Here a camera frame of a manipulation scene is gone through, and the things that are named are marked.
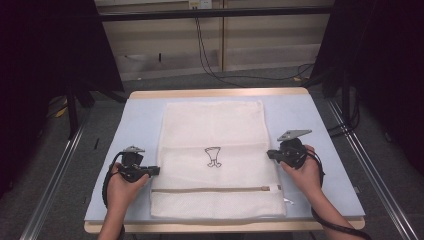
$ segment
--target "zipper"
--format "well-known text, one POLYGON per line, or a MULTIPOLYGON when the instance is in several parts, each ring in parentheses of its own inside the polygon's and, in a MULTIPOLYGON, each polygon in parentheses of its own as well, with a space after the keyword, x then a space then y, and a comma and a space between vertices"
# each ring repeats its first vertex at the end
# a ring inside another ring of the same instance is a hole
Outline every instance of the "zipper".
POLYGON ((262 187, 246 187, 246 188, 185 188, 185 189, 152 189, 152 192, 157 193, 201 193, 201 192, 271 192, 274 190, 281 191, 281 185, 277 185, 276 188, 270 186, 262 187))

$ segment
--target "forearm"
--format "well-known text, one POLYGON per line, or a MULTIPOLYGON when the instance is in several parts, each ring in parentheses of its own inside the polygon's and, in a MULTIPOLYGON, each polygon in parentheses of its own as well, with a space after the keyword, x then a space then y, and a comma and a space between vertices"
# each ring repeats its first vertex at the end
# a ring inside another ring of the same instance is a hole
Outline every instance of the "forearm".
MULTIPOLYGON (((309 193, 306 197, 320 218, 339 226, 353 228, 353 226, 339 213, 339 211, 337 211, 333 204, 331 204, 322 191, 309 193)), ((323 226, 323 228, 329 239, 362 239, 354 235, 335 231, 325 226, 323 226)))
POLYGON ((116 240, 121 232, 122 223, 124 222, 126 210, 109 209, 107 211, 105 221, 100 230, 99 240, 116 240))

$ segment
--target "table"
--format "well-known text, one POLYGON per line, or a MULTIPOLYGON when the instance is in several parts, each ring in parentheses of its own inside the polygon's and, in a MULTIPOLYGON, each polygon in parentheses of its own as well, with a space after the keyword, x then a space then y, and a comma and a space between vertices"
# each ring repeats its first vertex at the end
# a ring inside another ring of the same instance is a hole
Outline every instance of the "table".
MULTIPOLYGON (((132 93, 93 191, 92 201, 85 218, 85 230, 89 233, 100 232, 106 213, 106 208, 101 201, 101 186, 108 166, 117 152, 127 146, 137 145, 146 149, 143 163, 155 165, 155 149, 159 141, 161 114, 167 102, 218 100, 262 101, 273 148, 278 147, 276 139, 286 130, 312 129, 313 133, 302 136, 301 140, 305 144, 314 146, 323 161, 326 172, 323 185, 325 194, 355 228, 360 229, 365 226, 363 218, 365 213, 308 91, 304 88, 255 88, 132 93)), ((269 232, 322 229, 321 225, 311 217, 310 205, 306 198, 282 170, 280 170, 280 178, 285 197, 295 203, 287 205, 288 213, 285 218, 228 221, 153 219, 149 215, 150 185, 146 185, 127 212, 125 228, 127 232, 133 233, 269 232)))

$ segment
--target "folded white fabric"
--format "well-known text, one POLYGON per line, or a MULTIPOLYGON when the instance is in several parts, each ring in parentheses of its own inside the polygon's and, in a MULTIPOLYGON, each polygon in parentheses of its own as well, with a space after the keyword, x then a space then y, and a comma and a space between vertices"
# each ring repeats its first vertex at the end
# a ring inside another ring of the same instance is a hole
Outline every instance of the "folded white fabric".
POLYGON ((167 105, 152 182, 151 214, 180 219, 282 216, 261 102, 167 105))

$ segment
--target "person's left hand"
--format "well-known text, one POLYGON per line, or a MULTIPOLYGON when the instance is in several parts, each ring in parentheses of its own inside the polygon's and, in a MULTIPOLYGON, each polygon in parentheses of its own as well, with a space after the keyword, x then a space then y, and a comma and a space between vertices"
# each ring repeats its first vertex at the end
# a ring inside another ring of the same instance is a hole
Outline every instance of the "person's left hand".
MULTIPOLYGON (((118 171, 120 163, 115 163, 112 167, 111 173, 118 171)), ((134 201, 137 192, 149 180, 149 175, 143 175, 138 181, 134 183, 127 182, 119 173, 114 174, 110 180, 107 188, 107 202, 108 209, 123 210, 134 201)))

